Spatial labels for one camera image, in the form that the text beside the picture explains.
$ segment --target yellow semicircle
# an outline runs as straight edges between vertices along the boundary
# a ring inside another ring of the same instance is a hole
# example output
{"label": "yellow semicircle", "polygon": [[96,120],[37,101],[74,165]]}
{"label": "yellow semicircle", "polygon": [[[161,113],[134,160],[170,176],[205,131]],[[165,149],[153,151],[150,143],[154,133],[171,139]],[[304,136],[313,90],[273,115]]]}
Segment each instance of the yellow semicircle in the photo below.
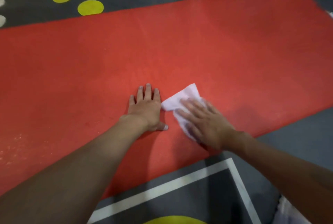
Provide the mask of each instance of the yellow semicircle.
{"label": "yellow semicircle", "polygon": [[144,224],[206,224],[206,222],[187,216],[165,216],[153,219]]}

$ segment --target white circle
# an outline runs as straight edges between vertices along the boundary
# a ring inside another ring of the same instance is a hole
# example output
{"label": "white circle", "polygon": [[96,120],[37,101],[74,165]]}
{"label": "white circle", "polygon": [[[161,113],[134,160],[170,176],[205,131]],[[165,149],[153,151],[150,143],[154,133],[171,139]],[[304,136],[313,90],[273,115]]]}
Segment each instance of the white circle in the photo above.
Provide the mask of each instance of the white circle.
{"label": "white circle", "polygon": [[2,7],[5,4],[5,0],[0,0],[0,7]]}
{"label": "white circle", "polygon": [[0,15],[0,27],[2,27],[6,23],[5,16]]}

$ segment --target yoga mat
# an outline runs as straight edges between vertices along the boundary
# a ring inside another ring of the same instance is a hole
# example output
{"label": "yoga mat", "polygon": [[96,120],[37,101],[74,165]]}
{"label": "yoga mat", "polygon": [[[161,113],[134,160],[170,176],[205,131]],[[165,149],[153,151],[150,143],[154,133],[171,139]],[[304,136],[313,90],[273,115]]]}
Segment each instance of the yoga mat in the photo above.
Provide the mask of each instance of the yoga mat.
{"label": "yoga mat", "polygon": [[[186,0],[2,29],[0,193],[114,125],[148,82],[163,100],[196,83],[254,136],[328,108],[332,30],[313,0]],[[161,117],[169,130],[133,144],[104,196],[210,155]]]}

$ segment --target white rectangle outline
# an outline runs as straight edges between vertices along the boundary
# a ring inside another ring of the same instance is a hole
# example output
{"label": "white rectangle outline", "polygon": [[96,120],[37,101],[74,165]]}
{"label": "white rectangle outline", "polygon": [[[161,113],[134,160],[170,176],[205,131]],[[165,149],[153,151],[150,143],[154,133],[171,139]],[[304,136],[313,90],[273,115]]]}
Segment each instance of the white rectangle outline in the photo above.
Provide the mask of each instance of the white rectangle outline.
{"label": "white rectangle outline", "polygon": [[95,210],[91,215],[88,224],[92,224],[102,219],[108,218],[114,214],[127,210],[131,207],[137,206],[141,203],[144,203],[156,197],[162,196],[168,192],[179,189],[185,185],[191,184],[193,182],[196,182],[200,179],[203,179],[205,177],[208,177],[225,169],[230,170],[232,178],[235,181],[235,185],[238,189],[240,197],[243,200],[243,203],[250,216],[252,223],[261,224],[259,216],[252,204],[250,196],[248,195],[248,192],[243,184],[243,181],[238,173],[238,170],[232,158],[223,160],[219,163],[215,163],[211,166],[205,167],[203,169],[200,169],[183,177],[177,178],[170,182],[161,184],[144,192],[138,193],[134,196],[128,197],[111,205]]}

